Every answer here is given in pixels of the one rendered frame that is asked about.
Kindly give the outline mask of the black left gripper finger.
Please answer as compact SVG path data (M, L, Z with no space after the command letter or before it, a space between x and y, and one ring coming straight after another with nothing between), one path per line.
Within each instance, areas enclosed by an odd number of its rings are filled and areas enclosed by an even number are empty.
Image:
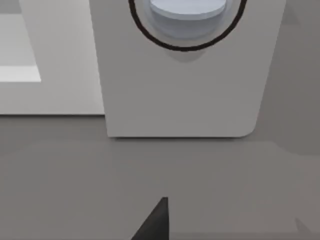
M130 240L169 240L169 198L162 197Z

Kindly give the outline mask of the pale microwave oven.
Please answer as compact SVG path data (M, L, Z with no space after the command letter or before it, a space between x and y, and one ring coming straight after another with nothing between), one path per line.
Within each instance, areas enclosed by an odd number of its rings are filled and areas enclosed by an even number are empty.
M194 46L216 29L162 42ZM241 138L257 124L287 0L247 0L236 28L200 51L164 49L132 19L128 0L0 0L0 115L105 115L110 138Z

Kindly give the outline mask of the pale blue microwave knob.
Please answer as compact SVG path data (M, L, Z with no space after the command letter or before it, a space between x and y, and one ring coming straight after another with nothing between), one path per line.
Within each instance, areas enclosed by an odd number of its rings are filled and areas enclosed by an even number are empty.
M176 39L197 39L215 31L227 16L233 0L145 0L154 26ZM157 46L174 52L201 51L226 38L240 22L248 0L240 0L236 15L228 27L210 41L199 45L180 46L163 42L153 36L142 24L136 0L128 0L131 17L140 32Z

